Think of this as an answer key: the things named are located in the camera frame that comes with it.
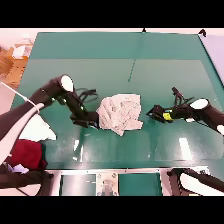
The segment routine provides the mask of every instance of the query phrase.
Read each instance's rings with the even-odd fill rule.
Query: white wall
[[[147,32],[197,34],[202,28],[146,28]],[[224,36],[224,28],[204,28],[208,35]],[[32,41],[38,32],[141,32],[142,28],[0,28],[0,46],[9,49],[16,43],[21,43],[23,35],[28,35]]]

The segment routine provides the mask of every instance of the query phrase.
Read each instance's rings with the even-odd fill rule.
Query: black clip
[[[204,37],[206,37],[206,31],[202,29],[198,34],[202,34]]]

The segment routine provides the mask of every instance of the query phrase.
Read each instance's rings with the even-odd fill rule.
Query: beige cloth
[[[97,110],[100,128],[111,129],[120,136],[123,136],[125,130],[141,129],[143,122],[138,121],[140,112],[140,95],[117,94],[106,97]]]

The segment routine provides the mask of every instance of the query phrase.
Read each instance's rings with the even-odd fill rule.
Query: table surface
[[[223,110],[222,84],[197,35],[39,33],[19,92],[29,97],[61,74],[70,75],[75,88],[97,89],[99,98],[86,104],[88,110],[96,110],[107,96],[140,94],[139,120],[144,125],[141,130],[125,131],[123,137],[111,130],[85,129],[74,126],[70,111],[55,103],[41,111],[58,137],[44,142],[48,169],[208,165],[211,174],[224,180],[221,135],[196,123],[160,124],[145,115],[154,104],[173,105],[173,86],[186,98],[208,98]],[[16,97],[13,107],[20,103]],[[190,157],[181,148],[180,138],[188,140]],[[74,151],[76,140],[79,147]]]

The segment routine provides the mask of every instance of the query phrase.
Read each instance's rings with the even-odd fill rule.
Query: white fabric
[[[200,39],[224,85],[224,37],[212,35],[204,37],[200,35]]]
[[[138,121],[140,112],[140,95],[117,94],[106,97],[97,110],[100,128],[111,129],[120,136],[125,130],[141,129],[143,122]]]
[[[56,140],[56,135],[42,117],[35,114],[23,129],[19,139],[38,142],[46,139]]]

